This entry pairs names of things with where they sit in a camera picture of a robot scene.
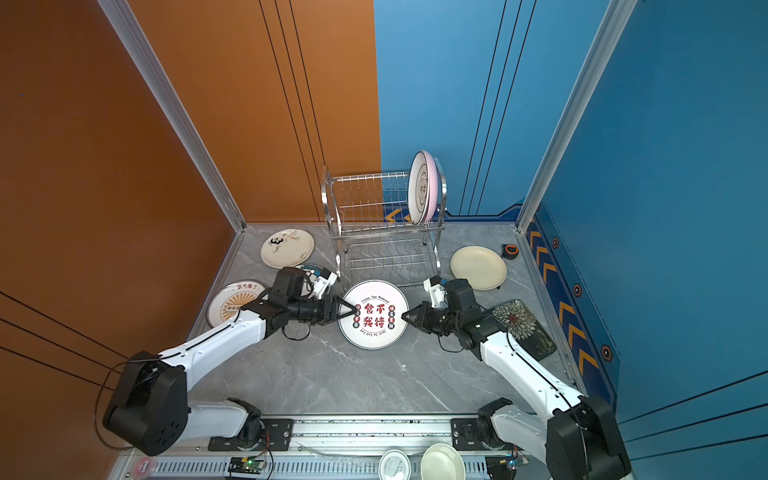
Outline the white plate red chinese characters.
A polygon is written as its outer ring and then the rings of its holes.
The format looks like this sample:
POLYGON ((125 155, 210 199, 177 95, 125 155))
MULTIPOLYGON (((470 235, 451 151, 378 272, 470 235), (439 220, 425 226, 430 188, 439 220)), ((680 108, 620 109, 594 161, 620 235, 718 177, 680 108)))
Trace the white plate red chinese characters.
MULTIPOLYGON (((365 350, 381 350, 396 343, 408 324, 401 314, 409 310, 404 293, 394 284, 383 280, 367 280, 350 288, 342 297, 358 307, 355 324, 339 324, 344 337, 354 346, 365 350)), ((349 312, 345 307, 339 313, 349 312)))

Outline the steel two-tier dish rack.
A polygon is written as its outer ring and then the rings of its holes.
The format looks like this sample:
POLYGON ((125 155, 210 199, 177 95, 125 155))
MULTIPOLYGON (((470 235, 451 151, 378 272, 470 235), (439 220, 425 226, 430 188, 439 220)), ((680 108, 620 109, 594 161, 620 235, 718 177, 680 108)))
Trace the steel two-tier dish rack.
POLYGON ((447 184, 442 166, 436 211, 411 222, 408 171, 334 176, 323 171, 321 199, 335 248, 336 273, 348 285, 383 280, 415 287, 441 273, 438 247, 444 230, 447 184))

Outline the pink plate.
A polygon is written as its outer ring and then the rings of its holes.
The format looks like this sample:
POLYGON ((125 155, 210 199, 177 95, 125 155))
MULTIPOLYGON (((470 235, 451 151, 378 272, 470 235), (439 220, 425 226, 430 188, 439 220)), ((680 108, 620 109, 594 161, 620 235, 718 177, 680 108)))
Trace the pink plate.
POLYGON ((427 166, 428 173, 428 202, 425 208, 425 213, 422 222, 428 223, 432 220, 435 212, 437 211, 438 204, 438 187, 440 185, 440 176, 438 174, 437 164, 434 157, 427 151, 423 150, 427 166))

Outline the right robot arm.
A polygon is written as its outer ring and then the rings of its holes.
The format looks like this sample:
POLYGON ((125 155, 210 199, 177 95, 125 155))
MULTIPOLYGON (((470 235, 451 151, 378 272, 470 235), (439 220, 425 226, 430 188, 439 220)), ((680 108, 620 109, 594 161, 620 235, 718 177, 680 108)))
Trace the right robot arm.
POLYGON ((430 298, 402 314, 418 330, 454 335, 466 351, 501 375, 532 408, 507 399, 478 412, 491 446, 512 444, 544 463, 553 479, 629 479, 631 461, 612 406, 567 385, 529 354, 509 326, 483 309, 465 279, 426 285, 430 298))

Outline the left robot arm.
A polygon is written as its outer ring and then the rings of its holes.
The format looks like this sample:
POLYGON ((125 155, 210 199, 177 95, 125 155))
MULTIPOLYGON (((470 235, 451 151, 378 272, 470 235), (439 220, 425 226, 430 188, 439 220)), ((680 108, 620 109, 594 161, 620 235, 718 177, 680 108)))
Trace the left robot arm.
POLYGON ((314 327, 354 315, 353 304, 332 294, 335 281, 326 269, 311 279, 302 269, 282 268, 271 287, 223 324, 158 354, 133 355, 121 364, 95 431, 108 431, 148 456, 180 441, 204 438, 221 438, 240 450, 259 446, 265 428, 257 407, 234 397, 192 402, 188 394, 221 364, 291 321, 314 327))

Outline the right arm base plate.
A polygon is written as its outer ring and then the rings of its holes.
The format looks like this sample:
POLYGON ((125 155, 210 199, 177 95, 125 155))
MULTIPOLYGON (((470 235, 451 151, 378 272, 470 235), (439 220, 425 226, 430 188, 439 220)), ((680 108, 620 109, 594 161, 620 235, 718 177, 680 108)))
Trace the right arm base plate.
POLYGON ((479 417, 454 418, 450 421, 451 440, 458 451, 511 451, 514 445, 503 442, 489 420, 479 417))

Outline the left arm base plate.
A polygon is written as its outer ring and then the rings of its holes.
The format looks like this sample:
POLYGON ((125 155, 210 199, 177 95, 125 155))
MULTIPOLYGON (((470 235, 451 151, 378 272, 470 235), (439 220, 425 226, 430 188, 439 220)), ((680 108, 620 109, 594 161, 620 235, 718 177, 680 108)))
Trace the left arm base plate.
POLYGON ((294 420, 273 418, 261 420, 260 435, 252 443, 236 438, 212 437, 207 450, 211 452, 286 452, 293 434, 294 420))

